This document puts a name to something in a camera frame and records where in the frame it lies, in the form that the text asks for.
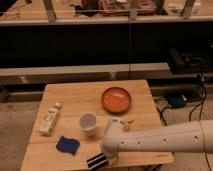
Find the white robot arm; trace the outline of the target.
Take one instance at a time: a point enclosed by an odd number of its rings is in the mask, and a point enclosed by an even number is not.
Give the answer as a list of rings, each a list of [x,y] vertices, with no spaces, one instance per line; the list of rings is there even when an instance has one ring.
[[[185,152],[213,154],[213,120],[185,122],[142,131],[128,131],[121,117],[109,119],[102,153],[112,159],[119,152]]]

